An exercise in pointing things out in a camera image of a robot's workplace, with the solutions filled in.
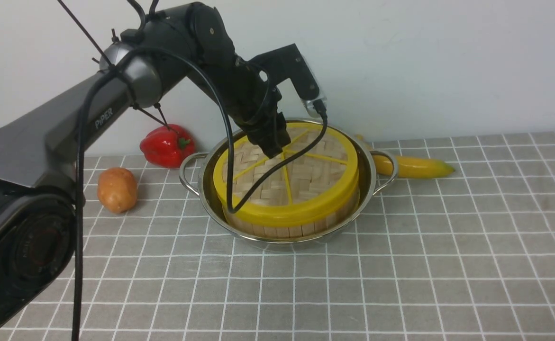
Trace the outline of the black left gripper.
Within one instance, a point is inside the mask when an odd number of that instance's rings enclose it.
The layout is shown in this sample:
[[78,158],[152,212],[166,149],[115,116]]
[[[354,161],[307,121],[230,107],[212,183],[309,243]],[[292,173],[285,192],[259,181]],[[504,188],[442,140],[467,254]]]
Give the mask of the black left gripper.
[[291,138],[278,110],[282,96],[268,71],[240,57],[221,57],[220,67],[228,87],[224,95],[227,114],[268,158],[282,153]]

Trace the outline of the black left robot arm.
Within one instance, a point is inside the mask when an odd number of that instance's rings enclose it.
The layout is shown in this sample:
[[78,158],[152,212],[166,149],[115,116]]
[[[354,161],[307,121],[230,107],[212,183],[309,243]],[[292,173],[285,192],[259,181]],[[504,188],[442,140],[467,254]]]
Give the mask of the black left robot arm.
[[268,157],[290,142],[279,91],[259,58],[235,52],[218,10],[200,2],[145,13],[102,52],[101,69],[0,128],[0,328],[76,257],[72,339],[82,310],[86,150],[128,108],[149,108],[188,77]]

